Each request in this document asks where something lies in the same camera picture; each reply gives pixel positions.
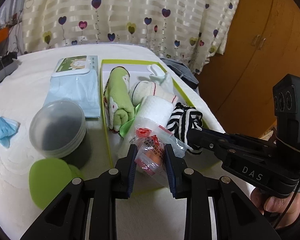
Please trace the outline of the right hand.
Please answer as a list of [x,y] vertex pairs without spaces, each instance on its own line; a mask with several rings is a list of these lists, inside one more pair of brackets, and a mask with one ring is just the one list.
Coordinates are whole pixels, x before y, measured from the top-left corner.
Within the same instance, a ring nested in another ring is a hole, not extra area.
[[[254,190],[250,194],[250,200],[253,202],[253,204],[258,208],[258,210],[262,214],[264,214],[264,211],[283,214],[292,196],[293,194],[291,194],[288,198],[284,198],[284,199],[269,197],[268,199],[265,200],[260,189],[254,188]],[[289,207],[286,214],[279,222],[277,228],[283,228],[285,226],[289,226],[293,224],[293,222],[297,220],[299,215],[300,215],[300,193],[297,193],[291,206]]]

